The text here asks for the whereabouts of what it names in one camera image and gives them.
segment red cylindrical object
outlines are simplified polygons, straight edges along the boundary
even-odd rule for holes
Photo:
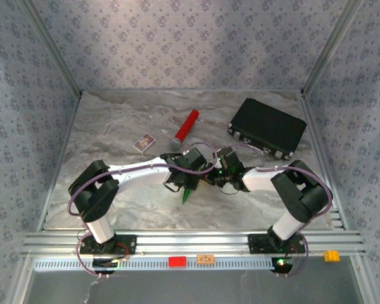
[[[183,139],[186,137],[187,133],[190,131],[191,127],[194,125],[194,122],[196,121],[199,113],[197,110],[191,111],[190,115],[178,131],[178,133],[175,135],[175,137],[182,142]]]

